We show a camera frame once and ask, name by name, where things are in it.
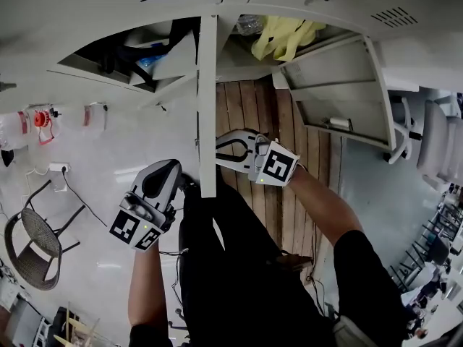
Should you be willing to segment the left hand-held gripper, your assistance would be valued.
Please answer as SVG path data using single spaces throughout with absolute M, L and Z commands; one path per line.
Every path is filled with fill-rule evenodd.
M 177 210 L 170 202 L 181 174 L 177 159 L 160 160 L 141 170 L 132 183 L 132 192 L 124 195 L 109 233 L 139 252 L 150 249 L 175 220 Z M 145 194 L 148 202 L 137 194 Z

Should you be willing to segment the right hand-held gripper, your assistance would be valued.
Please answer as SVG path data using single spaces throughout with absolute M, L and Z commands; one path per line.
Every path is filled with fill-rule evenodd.
M 234 143 L 252 151 L 251 165 L 246 155 L 217 155 L 217 165 L 248 174 L 248 179 L 256 184 L 285 187 L 289 183 L 300 159 L 298 155 L 253 129 L 235 129 L 217 137 L 216 150 Z

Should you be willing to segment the person's right forearm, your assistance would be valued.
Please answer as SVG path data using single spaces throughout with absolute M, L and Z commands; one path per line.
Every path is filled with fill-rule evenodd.
M 364 236 L 352 208 L 302 166 L 297 166 L 288 184 L 321 233 L 335 246 L 349 232 Z

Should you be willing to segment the person's left forearm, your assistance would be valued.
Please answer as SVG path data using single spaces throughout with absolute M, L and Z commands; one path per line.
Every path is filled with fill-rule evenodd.
M 168 333 L 166 295 L 158 244 L 136 252 L 129 288 L 128 317 L 131 326 L 150 325 Z

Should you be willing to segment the wooden plank platform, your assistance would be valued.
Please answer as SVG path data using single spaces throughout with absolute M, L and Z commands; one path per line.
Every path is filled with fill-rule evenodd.
M 282 143 L 301 156 L 302 164 L 322 184 L 339 191 L 343 140 L 326 132 L 306 128 L 288 90 L 277 90 L 265 77 L 261 80 L 218 83 L 216 86 L 216 133 L 248 128 Z M 251 182 L 243 173 L 221 170 L 225 182 L 234 187 L 266 227 L 279 248 L 311 256 L 313 265 L 301 280 L 319 283 L 331 249 L 315 227 L 302 203 L 288 187 L 270 187 Z

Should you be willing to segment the yellow rubber gloves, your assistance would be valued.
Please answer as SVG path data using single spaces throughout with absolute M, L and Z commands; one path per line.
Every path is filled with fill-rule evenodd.
M 260 37 L 253 43 L 251 53 L 257 60 L 272 54 L 276 61 L 291 61 L 300 46 L 310 45 L 326 24 L 289 17 L 266 16 Z

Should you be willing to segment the blue packet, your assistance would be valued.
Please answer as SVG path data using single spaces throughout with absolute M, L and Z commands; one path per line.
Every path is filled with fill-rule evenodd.
M 157 48 L 157 47 L 162 47 L 163 44 L 162 43 L 152 43 L 150 45 L 151 48 Z M 149 56 L 149 57 L 145 57 L 145 58 L 141 58 L 140 60 L 137 61 L 137 64 L 141 67 L 144 67 L 144 68 L 148 68 L 150 67 L 152 64 L 154 64 L 155 62 L 157 62 L 158 60 L 162 59 L 163 57 L 165 57 L 166 54 L 158 54 L 158 55 L 155 55 L 155 56 Z

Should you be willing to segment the dark waist-worn device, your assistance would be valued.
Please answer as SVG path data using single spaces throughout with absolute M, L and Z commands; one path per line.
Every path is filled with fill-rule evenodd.
M 283 252 L 281 256 L 276 258 L 276 264 L 286 271 L 301 272 L 306 267 L 313 265 L 313 258 Z

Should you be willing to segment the clear plastic bag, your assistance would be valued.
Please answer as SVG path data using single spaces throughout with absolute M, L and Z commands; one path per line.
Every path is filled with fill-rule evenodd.
M 236 23 L 237 32 L 242 36 L 261 34 L 266 23 L 263 16 L 255 14 L 243 14 Z

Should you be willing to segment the person in black shirt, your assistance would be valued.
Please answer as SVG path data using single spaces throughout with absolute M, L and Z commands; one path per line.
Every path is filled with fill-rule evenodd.
M 244 198 L 223 179 L 212 199 L 188 175 L 180 189 L 179 280 L 191 346 L 336 347 L 334 323 L 300 275 L 276 264 L 281 250 Z M 377 347 L 402 347 L 400 293 L 366 235 L 349 232 L 333 248 L 340 315 Z

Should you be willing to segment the brown wicker chair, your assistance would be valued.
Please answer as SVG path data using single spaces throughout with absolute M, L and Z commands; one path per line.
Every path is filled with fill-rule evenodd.
M 22 210 L 13 215 L 4 228 L 4 243 L 13 268 L 26 283 L 41 291 L 50 291 L 56 287 L 60 278 L 63 254 L 80 245 L 77 241 L 65 249 L 59 237 L 85 209 L 82 205 L 61 228 L 52 229 L 32 205 L 32 199 L 50 184 L 51 180 L 48 180 L 35 190 L 26 200 Z M 18 222 L 22 222 L 29 237 L 29 242 L 19 254 L 16 253 L 13 244 L 13 230 Z

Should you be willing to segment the black bag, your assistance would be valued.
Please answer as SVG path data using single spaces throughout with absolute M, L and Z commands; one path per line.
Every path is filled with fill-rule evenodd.
M 117 45 L 114 41 L 105 39 L 106 50 L 104 51 L 101 68 L 110 74 L 114 71 L 114 65 L 118 62 L 122 67 L 126 67 L 138 74 L 144 81 L 144 84 L 152 90 L 156 90 L 158 81 L 154 80 L 144 69 L 137 65 L 137 62 L 143 58 L 152 56 L 167 55 L 180 41 L 190 32 L 195 39 L 195 55 L 197 58 L 197 45 L 199 43 L 199 25 L 200 17 L 188 17 L 174 20 L 171 25 L 169 34 L 169 43 L 149 48 L 134 48 L 126 45 Z

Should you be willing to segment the cluster of clear water jugs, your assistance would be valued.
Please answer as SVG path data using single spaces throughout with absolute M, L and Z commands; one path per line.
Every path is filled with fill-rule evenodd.
M 108 105 L 99 102 L 77 106 L 45 104 L 0 114 L 0 150 L 47 145 L 62 133 L 97 136 L 106 129 L 108 114 Z

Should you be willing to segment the white grey office chair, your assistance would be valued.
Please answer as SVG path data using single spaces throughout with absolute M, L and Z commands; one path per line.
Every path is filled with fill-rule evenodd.
M 412 154 L 412 142 L 420 142 L 417 170 L 423 180 L 436 191 L 444 191 L 451 184 L 463 187 L 463 118 L 447 116 L 438 101 L 425 102 L 423 130 L 415 132 L 405 97 L 394 96 L 392 101 L 404 107 L 404 123 L 394 123 L 394 130 L 402 136 L 402 143 L 392 153 L 383 154 L 388 164 L 399 158 L 408 160 Z

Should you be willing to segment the white desk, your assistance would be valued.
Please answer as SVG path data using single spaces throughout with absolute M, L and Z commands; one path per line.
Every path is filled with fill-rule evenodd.
M 463 93 L 463 33 L 375 43 L 383 73 L 420 87 Z

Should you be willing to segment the light grey backpack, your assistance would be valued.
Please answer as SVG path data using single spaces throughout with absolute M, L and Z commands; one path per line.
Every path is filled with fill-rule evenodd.
M 344 316 L 340 316 L 333 326 L 336 347 L 365 347 L 357 326 Z

